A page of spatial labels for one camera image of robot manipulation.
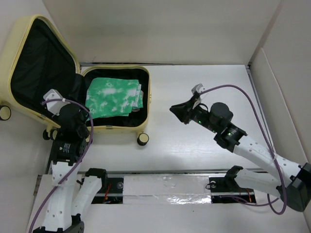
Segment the green white tie-dye cloth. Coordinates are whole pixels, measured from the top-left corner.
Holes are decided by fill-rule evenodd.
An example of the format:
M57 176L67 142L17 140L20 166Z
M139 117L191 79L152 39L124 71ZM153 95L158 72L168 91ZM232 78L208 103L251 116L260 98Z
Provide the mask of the green white tie-dye cloth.
M95 78L86 93L86 107L92 117L127 117L143 108L142 85L138 80Z

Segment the yellow hard-shell suitcase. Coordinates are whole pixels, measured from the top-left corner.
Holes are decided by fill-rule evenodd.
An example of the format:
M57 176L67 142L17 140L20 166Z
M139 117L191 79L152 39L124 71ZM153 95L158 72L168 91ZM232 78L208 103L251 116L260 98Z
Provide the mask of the yellow hard-shell suitcase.
M151 103L151 81L146 68L138 65L97 65L81 70L80 63L54 25L42 15L15 21L0 57L0 101L46 125L43 138L52 139L60 127L57 116L43 105L51 89L61 96L85 103L86 91L96 78L137 80L141 85L143 107L129 116L96 117L87 126L96 133L137 134L144 146L144 132Z

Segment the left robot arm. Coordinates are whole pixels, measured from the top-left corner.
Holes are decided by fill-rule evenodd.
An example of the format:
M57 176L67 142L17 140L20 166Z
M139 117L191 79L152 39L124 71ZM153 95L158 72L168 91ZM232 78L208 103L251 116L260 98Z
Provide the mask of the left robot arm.
M84 218L98 192L108 188L107 172L102 168L90 168L74 195L77 173L88 151L94 129L88 129L92 120L89 110L80 103L67 99L55 99L64 104L59 111L61 128L52 145L52 190L37 210L30 233L82 233Z

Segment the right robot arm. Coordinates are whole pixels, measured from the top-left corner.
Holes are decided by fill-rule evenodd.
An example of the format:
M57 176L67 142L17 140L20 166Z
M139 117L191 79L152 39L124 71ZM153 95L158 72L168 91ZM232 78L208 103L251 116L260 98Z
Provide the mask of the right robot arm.
M207 109L193 101L173 105L170 111L184 124L194 121L214 132L214 140L222 147L239 155L263 170L264 174L232 167L226 174L225 187L235 191L251 188L280 198L291 209L304 212L311 200L311 165L300 165L270 151L231 123L233 113L224 103L217 102Z

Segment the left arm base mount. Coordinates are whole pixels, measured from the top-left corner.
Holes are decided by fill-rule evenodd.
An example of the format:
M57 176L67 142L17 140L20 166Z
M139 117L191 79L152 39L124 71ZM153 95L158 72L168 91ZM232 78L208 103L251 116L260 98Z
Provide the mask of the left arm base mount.
M123 181L124 178L122 177L108 177L106 186L98 191L92 204L122 204Z

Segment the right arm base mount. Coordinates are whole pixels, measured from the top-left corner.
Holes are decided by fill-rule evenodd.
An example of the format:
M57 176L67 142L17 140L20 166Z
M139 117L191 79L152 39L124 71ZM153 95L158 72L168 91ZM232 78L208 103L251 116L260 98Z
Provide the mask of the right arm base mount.
M205 189L211 192L213 204L257 203L253 189L240 188L236 183L227 184L225 177L209 177Z

